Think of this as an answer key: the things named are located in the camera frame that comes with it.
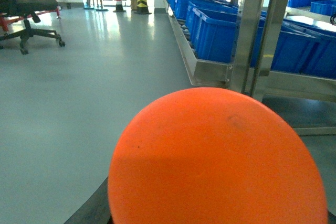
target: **orange traffic cone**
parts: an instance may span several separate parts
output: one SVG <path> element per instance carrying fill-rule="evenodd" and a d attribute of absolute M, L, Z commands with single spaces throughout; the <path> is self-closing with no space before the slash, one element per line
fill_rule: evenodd
<path fill-rule="evenodd" d="M 113 11 L 114 13 L 124 13 L 126 12 L 123 8 L 122 8 L 122 0 L 116 0 L 117 3 L 115 4 L 115 10 Z"/>

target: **office chair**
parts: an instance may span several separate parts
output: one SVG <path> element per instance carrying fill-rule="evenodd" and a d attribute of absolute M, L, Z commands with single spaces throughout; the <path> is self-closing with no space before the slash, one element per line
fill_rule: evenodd
<path fill-rule="evenodd" d="M 23 22 L 25 25 L 25 29 L 12 34 L 5 34 L 4 36 L 0 37 L 0 41 L 20 37 L 20 51 L 23 55 L 28 53 L 28 50 L 25 48 L 27 40 L 34 35 L 54 38 L 58 41 L 58 44 L 61 47 L 65 46 L 65 42 L 55 30 L 33 29 L 31 28 L 30 22 L 28 20 L 28 18 L 31 16 L 35 23 L 41 22 L 40 18 L 36 15 L 35 12 L 55 10 L 57 5 L 58 4 L 55 0 L 0 0 L 0 16 L 23 17 Z"/>

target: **metal shelf frame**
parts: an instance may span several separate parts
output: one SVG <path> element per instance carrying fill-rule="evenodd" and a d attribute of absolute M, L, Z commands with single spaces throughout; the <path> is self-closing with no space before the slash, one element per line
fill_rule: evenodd
<path fill-rule="evenodd" d="M 287 0 L 270 0 L 259 58 L 250 67 L 251 52 L 263 0 L 242 0 L 238 10 L 236 39 L 230 64 L 199 60 L 192 52 L 174 15 L 169 15 L 191 83 L 248 93 L 262 101 L 265 94 L 336 102 L 336 80 L 271 71 Z M 300 135 L 336 134 L 336 125 L 297 129 Z"/>

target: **chair wheel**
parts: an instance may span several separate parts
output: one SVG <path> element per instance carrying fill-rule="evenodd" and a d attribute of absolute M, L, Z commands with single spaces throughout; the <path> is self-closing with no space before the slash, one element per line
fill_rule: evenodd
<path fill-rule="evenodd" d="M 24 48 L 20 48 L 21 54 L 23 55 L 27 55 L 28 54 L 28 50 L 24 49 Z"/>
<path fill-rule="evenodd" d="M 60 47 L 64 47 L 65 46 L 65 42 L 63 40 L 60 40 L 58 42 L 58 44 L 59 44 Z"/>

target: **epoxy floor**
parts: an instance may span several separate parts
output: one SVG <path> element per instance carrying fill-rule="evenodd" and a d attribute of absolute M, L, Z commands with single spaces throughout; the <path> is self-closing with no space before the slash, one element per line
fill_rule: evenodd
<path fill-rule="evenodd" d="M 2 43 L 0 223 L 64 223 L 106 178 L 128 122 L 153 100 L 191 87 L 166 14 L 61 15 L 44 14 L 34 27 L 57 30 L 64 48 L 34 37 L 23 56 L 19 39 Z M 336 213 L 336 137 L 304 142 Z"/>

